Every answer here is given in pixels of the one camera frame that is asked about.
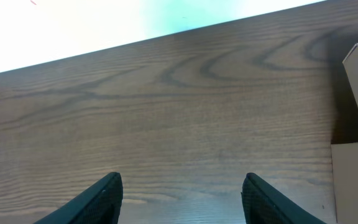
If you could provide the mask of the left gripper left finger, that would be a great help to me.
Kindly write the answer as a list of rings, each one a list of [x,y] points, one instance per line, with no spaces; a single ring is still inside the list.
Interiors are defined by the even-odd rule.
[[[110,172],[35,224],[117,224],[123,200],[118,172]]]

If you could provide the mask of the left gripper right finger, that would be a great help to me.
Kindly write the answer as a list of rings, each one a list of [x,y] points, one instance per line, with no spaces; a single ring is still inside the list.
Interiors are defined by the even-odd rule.
[[[241,199],[247,224],[324,224],[255,173],[246,175]]]

